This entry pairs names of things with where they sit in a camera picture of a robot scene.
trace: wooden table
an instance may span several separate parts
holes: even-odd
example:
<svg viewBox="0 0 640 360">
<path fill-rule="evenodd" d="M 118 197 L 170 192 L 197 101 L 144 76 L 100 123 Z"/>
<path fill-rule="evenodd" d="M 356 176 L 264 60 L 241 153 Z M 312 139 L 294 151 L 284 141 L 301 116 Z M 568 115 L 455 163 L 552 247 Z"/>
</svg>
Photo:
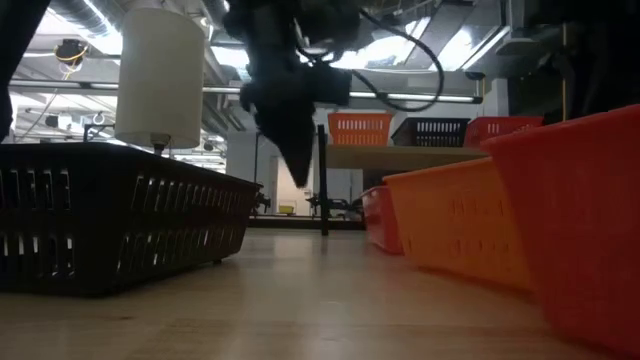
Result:
<svg viewBox="0 0 640 360">
<path fill-rule="evenodd" d="M 328 145 L 327 168 L 419 170 L 489 156 L 469 148 Z"/>
<path fill-rule="evenodd" d="M 328 145 L 324 125 L 318 125 L 320 219 L 322 235 L 329 235 L 327 168 L 411 171 L 489 156 L 469 148 L 416 146 Z"/>
<path fill-rule="evenodd" d="M 0 294 L 3 360 L 596 360 L 535 304 L 363 232 L 250 229 L 237 256 L 103 299 Z"/>
</svg>

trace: ceiling light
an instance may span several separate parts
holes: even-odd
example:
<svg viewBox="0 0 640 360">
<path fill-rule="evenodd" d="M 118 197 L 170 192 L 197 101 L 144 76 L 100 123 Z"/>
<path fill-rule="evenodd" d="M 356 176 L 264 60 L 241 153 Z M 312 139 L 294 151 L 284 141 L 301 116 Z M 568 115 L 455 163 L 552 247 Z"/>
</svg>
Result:
<svg viewBox="0 0 640 360">
<path fill-rule="evenodd" d="M 469 70 L 478 60 L 480 60 L 483 56 L 485 56 L 489 50 L 491 50 L 500 40 L 502 40 L 505 35 L 507 35 L 511 31 L 511 27 L 505 26 L 500 30 L 500 32 L 493 37 L 485 46 L 482 47 L 475 55 L 471 57 L 464 65 L 462 65 L 462 70 Z"/>
<path fill-rule="evenodd" d="M 49 57 L 49 56 L 55 56 L 55 54 L 52 52 L 44 52 L 44 53 L 26 52 L 22 55 L 23 58 L 38 58 L 38 57 Z"/>
<path fill-rule="evenodd" d="M 216 93 L 216 94 L 226 94 L 226 95 L 238 95 L 240 94 L 241 88 L 234 87 L 216 87 L 216 86 L 205 86 L 202 88 L 202 92 L 205 93 Z"/>
<path fill-rule="evenodd" d="M 80 83 L 74 81 L 57 81 L 57 80 L 20 80 L 20 79 L 11 79 L 9 82 L 9 86 L 20 87 L 20 86 L 31 86 L 31 87 L 44 87 L 44 88 L 60 88 L 60 89 L 80 89 Z"/>
<path fill-rule="evenodd" d="M 175 158 L 179 160 L 222 160 L 218 155 L 175 155 Z"/>
<path fill-rule="evenodd" d="M 370 92 L 352 91 L 350 96 L 354 99 L 375 99 L 376 95 Z M 389 100 L 396 101 L 433 101 L 434 94 L 387 94 Z M 455 102 L 455 103 L 468 103 L 473 104 L 476 98 L 472 96 L 455 96 L 455 95 L 442 95 L 438 98 L 439 102 Z"/>
</svg>

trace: orange basket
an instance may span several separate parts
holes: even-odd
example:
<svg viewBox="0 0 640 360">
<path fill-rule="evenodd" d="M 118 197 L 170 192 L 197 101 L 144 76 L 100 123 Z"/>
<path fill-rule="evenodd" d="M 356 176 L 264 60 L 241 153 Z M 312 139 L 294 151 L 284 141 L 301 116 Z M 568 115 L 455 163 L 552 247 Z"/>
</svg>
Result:
<svg viewBox="0 0 640 360">
<path fill-rule="evenodd" d="M 484 140 L 536 128 L 542 121 L 542 116 L 479 117 L 467 126 L 464 146 L 478 148 Z"/>
<path fill-rule="evenodd" d="M 387 186 L 377 186 L 362 194 L 364 218 L 369 241 L 392 255 L 402 254 L 398 224 Z"/>
<path fill-rule="evenodd" d="M 385 178 L 407 258 L 530 290 L 520 238 L 490 158 Z"/>
<path fill-rule="evenodd" d="M 329 114 L 329 132 L 335 145 L 380 145 L 389 140 L 391 114 Z"/>
<path fill-rule="evenodd" d="M 640 106 L 483 143 L 563 333 L 640 356 Z"/>
</svg>

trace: white lamp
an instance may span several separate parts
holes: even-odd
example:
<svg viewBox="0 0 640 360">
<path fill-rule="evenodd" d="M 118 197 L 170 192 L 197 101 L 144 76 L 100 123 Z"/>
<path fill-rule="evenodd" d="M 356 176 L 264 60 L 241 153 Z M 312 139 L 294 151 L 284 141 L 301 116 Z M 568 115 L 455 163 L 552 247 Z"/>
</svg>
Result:
<svg viewBox="0 0 640 360">
<path fill-rule="evenodd" d="M 162 152 L 200 144 L 204 33 L 166 10 L 127 13 L 115 137 Z"/>
</svg>

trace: yellow object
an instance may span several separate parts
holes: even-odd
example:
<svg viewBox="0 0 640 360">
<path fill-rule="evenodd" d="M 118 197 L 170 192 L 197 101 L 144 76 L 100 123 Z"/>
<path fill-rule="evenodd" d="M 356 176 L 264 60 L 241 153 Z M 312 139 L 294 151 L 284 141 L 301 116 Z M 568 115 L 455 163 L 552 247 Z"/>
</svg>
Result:
<svg viewBox="0 0 640 360">
<path fill-rule="evenodd" d="M 531 289 L 511 207 L 491 158 L 385 181 L 405 255 L 414 264 Z"/>
<path fill-rule="evenodd" d="M 280 214 L 293 214 L 294 210 L 294 207 L 289 205 L 280 205 L 278 207 L 278 212 Z"/>
<path fill-rule="evenodd" d="M 57 53 L 57 51 L 58 51 L 58 47 L 56 46 L 53 49 L 53 53 L 54 53 L 54 55 L 56 56 L 56 58 L 59 61 L 71 61 L 71 60 L 74 60 L 74 64 L 75 64 L 75 60 L 78 60 L 79 58 L 83 57 L 84 54 L 87 53 L 87 50 L 89 50 L 89 46 L 85 46 L 84 50 L 82 50 L 82 52 L 80 52 L 80 54 L 78 54 L 78 55 L 75 55 L 75 56 L 72 56 L 72 57 L 68 57 L 68 58 L 62 58 L 62 57 L 59 57 L 58 55 L 55 55 Z"/>
</svg>

